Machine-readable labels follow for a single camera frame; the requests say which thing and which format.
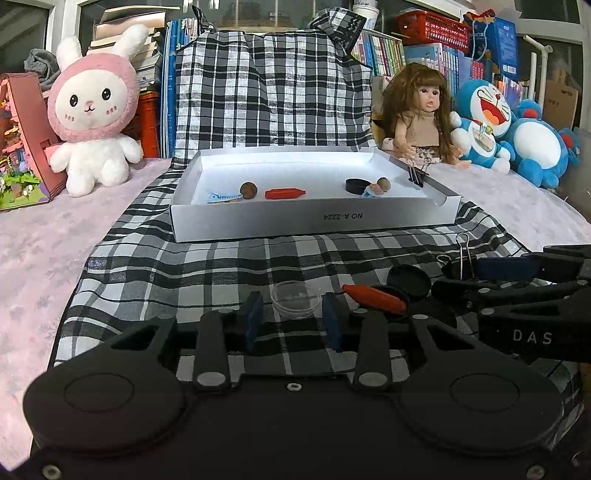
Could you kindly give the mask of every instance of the bunny ear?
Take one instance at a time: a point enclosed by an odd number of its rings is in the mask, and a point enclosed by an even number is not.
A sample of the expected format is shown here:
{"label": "bunny ear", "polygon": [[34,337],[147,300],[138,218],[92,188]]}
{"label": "bunny ear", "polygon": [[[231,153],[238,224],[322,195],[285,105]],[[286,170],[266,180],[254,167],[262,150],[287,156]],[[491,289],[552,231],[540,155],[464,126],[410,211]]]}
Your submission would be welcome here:
{"label": "bunny ear", "polygon": [[144,46],[149,33],[145,25],[132,25],[121,34],[121,38],[113,45],[111,53],[131,59]]}
{"label": "bunny ear", "polygon": [[82,50],[80,49],[78,38],[64,38],[57,46],[56,58],[61,71],[64,71],[76,60],[80,60],[82,58]]}

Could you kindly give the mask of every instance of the stack of books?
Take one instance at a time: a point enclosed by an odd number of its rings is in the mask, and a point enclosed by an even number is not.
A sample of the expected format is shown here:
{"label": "stack of books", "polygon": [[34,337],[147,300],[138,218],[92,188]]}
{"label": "stack of books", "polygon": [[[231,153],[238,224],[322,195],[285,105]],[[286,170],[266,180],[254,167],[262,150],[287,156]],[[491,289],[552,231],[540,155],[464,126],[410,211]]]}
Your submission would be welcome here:
{"label": "stack of books", "polygon": [[180,7],[129,5],[109,8],[105,10],[100,23],[95,27],[94,40],[90,44],[88,54],[108,53],[127,28],[135,24],[144,24],[150,29],[150,36],[138,54],[131,59],[131,63],[137,73],[140,92],[159,92],[167,14],[173,12],[180,12]]}
{"label": "stack of books", "polygon": [[526,85],[529,82],[515,82],[499,73],[495,75],[493,84],[501,91],[511,110],[515,109],[520,101],[525,100],[529,92]]}
{"label": "stack of books", "polygon": [[394,77],[406,64],[402,42],[386,35],[363,31],[351,52],[353,57],[370,67],[375,76]]}
{"label": "stack of books", "polygon": [[442,43],[427,43],[404,47],[407,63],[421,63],[438,70],[447,79],[447,88],[454,96],[470,79],[483,79],[482,63],[466,57],[464,52]]}

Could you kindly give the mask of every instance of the red plastic crate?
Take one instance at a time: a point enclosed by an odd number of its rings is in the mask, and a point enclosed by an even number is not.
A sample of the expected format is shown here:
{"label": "red plastic crate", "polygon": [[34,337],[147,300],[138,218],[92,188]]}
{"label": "red plastic crate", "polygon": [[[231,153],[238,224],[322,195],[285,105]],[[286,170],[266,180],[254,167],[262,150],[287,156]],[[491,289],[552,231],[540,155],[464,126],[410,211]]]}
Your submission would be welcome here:
{"label": "red plastic crate", "polygon": [[413,10],[396,19],[404,45],[440,42],[448,47],[468,53],[470,27],[432,12]]}
{"label": "red plastic crate", "polygon": [[160,94],[158,92],[142,93],[139,96],[135,117],[122,132],[135,140],[139,140],[144,150],[144,158],[160,157],[158,147],[159,108]]}

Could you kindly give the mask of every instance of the black and white plaid fabric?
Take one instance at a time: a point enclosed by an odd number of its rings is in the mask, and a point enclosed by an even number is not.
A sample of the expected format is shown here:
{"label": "black and white plaid fabric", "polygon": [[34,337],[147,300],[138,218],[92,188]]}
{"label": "black and white plaid fabric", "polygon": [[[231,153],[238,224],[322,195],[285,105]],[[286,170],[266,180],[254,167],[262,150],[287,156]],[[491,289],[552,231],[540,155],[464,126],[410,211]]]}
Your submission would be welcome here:
{"label": "black and white plaid fabric", "polygon": [[210,29],[177,53],[175,156],[267,145],[373,147],[371,71],[351,55],[365,18],[326,9],[308,30]]}
{"label": "black and white plaid fabric", "polygon": [[[355,353],[336,353],[326,343],[322,320],[284,320],[271,306],[269,286],[303,280],[322,292],[341,284],[384,283],[396,264],[419,265],[441,276],[440,254],[457,255],[456,236],[466,232],[476,255],[521,255],[525,249],[496,220],[472,203],[462,204],[456,224],[371,233],[333,233],[237,242],[177,244],[168,204],[183,173],[171,169],[127,208],[86,262],[60,326],[52,361],[59,364],[123,332],[135,322],[162,315],[194,322],[204,312],[238,307],[258,290],[265,318],[255,349],[230,353],[235,381],[243,373],[318,374],[352,372]],[[460,330],[476,333],[473,314]],[[191,352],[178,376],[189,379]],[[404,352],[392,351],[394,379],[404,380]],[[580,374],[567,362],[539,359],[532,367],[550,377],[563,394],[566,431],[582,411]]]}

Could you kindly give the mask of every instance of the blue plush toy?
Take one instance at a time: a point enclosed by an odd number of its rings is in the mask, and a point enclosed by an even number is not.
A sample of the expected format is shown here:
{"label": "blue plush toy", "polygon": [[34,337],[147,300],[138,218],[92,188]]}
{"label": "blue plush toy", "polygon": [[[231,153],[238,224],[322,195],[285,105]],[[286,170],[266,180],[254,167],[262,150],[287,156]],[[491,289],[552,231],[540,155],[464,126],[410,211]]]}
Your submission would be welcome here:
{"label": "blue plush toy", "polygon": [[498,138],[509,130],[513,116],[502,93],[489,82],[470,80],[460,88],[454,102],[452,143],[462,151],[461,159],[509,173],[515,153]]}
{"label": "blue plush toy", "polygon": [[569,163],[579,163],[574,132],[567,128],[557,132],[544,122],[533,100],[522,100],[515,113],[518,119],[505,137],[515,151],[513,169],[536,187],[555,189]]}

